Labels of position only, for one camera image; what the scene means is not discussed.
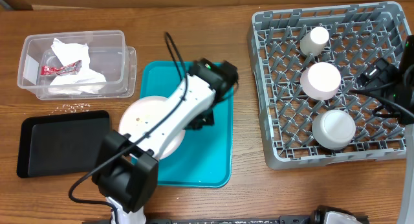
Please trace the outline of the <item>white napkin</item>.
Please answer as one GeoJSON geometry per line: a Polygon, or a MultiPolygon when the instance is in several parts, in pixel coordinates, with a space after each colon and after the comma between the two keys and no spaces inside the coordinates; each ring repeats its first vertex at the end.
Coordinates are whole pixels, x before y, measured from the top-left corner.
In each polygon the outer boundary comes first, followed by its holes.
{"type": "Polygon", "coordinates": [[[53,95],[97,94],[104,85],[82,85],[80,87],[63,87],[74,84],[96,84],[106,82],[105,76],[90,68],[89,46],[79,43],[64,43],[54,38],[51,49],[59,59],[63,69],[50,83],[48,91],[53,95]]]}

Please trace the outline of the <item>pink plate with rice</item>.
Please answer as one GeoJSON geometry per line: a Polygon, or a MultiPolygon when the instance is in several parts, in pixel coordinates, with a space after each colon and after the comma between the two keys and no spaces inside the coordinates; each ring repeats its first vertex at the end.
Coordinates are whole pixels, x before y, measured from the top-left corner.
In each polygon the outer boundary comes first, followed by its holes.
{"type": "MultiPolygon", "coordinates": [[[[118,132],[121,135],[130,134],[129,140],[134,142],[139,139],[140,133],[144,130],[146,122],[153,121],[155,117],[162,118],[159,111],[163,109],[162,104],[168,98],[163,96],[147,96],[132,103],[122,115],[120,119],[118,132]]],[[[185,130],[181,130],[180,133],[170,142],[165,149],[160,159],[169,157],[182,143],[185,136],[185,130]]],[[[159,151],[160,147],[143,147],[139,146],[143,150],[152,149],[155,153],[159,151]]]]}

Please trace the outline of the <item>red snack wrapper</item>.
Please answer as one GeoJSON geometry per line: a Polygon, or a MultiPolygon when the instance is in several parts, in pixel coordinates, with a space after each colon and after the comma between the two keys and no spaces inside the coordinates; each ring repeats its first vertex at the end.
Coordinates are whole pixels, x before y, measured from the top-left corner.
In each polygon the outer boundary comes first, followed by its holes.
{"type": "Polygon", "coordinates": [[[64,76],[64,75],[72,75],[72,74],[78,74],[80,69],[82,67],[82,61],[78,60],[74,63],[68,64],[63,67],[51,67],[44,65],[41,68],[40,75],[42,76],[64,76]]]}

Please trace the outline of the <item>grey bowl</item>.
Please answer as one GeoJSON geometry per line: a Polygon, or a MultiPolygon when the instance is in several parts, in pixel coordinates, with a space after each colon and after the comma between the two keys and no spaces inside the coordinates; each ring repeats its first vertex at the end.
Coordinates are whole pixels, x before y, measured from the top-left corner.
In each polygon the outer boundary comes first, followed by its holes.
{"type": "Polygon", "coordinates": [[[352,141],[356,133],[353,118],[345,111],[333,109],[319,114],[312,122],[315,140],[329,150],[340,150],[352,141]]]}

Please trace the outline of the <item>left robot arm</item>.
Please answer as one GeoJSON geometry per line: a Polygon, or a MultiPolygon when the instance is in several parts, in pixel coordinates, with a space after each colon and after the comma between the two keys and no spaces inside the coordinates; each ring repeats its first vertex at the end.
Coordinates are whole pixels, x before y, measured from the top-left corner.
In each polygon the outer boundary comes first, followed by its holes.
{"type": "Polygon", "coordinates": [[[168,145],[185,129],[214,125],[213,107],[226,99],[237,82],[237,68],[231,63],[195,61],[136,140],[117,131],[105,136],[91,175],[111,207],[113,223],[122,217],[145,221],[140,211],[157,187],[159,161],[168,153],[168,145]]]}

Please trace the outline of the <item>white cup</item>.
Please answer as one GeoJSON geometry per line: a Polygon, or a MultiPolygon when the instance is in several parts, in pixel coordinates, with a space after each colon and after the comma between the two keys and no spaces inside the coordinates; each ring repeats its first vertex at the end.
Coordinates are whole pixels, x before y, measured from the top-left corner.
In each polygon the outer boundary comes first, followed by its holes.
{"type": "Polygon", "coordinates": [[[305,56],[318,56],[323,51],[329,39],[329,32],[326,28],[316,27],[301,39],[301,53],[305,56]]]}

